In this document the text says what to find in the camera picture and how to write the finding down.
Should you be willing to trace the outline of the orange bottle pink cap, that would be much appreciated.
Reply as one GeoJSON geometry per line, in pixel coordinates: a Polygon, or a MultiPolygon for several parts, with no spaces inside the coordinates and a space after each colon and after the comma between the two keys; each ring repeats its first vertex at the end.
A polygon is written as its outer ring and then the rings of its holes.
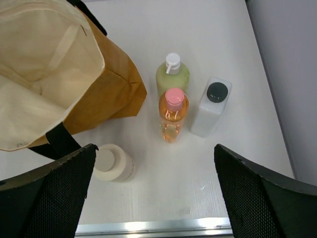
{"type": "Polygon", "coordinates": [[[162,136],[167,142],[175,142],[183,127],[189,109],[189,100],[180,88],[171,88],[159,99],[158,110],[162,136]]]}

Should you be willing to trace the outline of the tan canvas tote bag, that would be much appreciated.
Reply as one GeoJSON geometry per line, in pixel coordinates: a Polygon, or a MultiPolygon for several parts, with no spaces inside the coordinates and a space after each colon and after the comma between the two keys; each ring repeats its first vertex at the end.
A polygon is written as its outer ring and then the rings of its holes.
{"type": "Polygon", "coordinates": [[[0,3],[0,148],[57,160],[74,134],[136,116],[147,91],[80,0],[0,3]]]}

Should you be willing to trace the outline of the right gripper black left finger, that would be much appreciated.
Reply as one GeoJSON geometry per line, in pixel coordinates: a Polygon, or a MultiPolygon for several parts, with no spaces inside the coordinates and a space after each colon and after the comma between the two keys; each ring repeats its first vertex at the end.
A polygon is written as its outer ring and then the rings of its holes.
{"type": "Polygon", "coordinates": [[[0,182],[2,238],[73,238],[87,197],[97,146],[0,182]]]}

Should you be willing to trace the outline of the green pump bottle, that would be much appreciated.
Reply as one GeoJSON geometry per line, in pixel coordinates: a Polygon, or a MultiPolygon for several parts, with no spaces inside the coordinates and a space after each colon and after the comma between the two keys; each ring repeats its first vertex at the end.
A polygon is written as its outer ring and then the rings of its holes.
{"type": "Polygon", "coordinates": [[[189,68],[177,53],[169,53],[156,71],[158,98],[171,88],[180,88],[187,95],[190,81],[189,68]]]}

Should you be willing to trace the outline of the white bottle black cap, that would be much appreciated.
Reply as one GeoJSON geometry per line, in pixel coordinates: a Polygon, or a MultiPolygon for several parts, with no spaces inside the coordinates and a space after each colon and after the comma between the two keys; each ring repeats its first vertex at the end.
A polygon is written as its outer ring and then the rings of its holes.
{"type": "Polygon", "coordinates": [[[212,77],[208,80],[194,114],[190,132],[199,137],[208,137],[222,116],[232,83],[212,77]]]}

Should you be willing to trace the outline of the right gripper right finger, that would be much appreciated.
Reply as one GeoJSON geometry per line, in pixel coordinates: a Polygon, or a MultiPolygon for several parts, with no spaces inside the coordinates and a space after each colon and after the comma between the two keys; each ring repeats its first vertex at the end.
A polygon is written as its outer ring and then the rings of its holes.
{"type": "Polygon", "coordinates": [[[315,238],[317,188],[218,144],[214,163],[236,238],[315,238]]]}

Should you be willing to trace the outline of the aluminium mounting rail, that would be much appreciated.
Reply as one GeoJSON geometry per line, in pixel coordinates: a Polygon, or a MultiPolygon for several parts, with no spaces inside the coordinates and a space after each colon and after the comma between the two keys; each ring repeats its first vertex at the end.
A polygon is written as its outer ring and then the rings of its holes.
{"type": "Polygon", "coordinates": [[[122,222],[78,225],[81,238],[159,238],[159,237],[231,237],[228,218],[199,218],[147,222],[122,222]]]}

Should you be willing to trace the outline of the beige round bottle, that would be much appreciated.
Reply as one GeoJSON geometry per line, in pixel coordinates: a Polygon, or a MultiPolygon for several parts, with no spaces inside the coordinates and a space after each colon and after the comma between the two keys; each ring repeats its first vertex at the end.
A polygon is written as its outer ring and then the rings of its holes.
{"type": "Polygon", "coordinates": [[[124,182],[135,170],[134,161],[119,146],[105,144],[98,148],[93,176],[101,181],[124,182]]]}

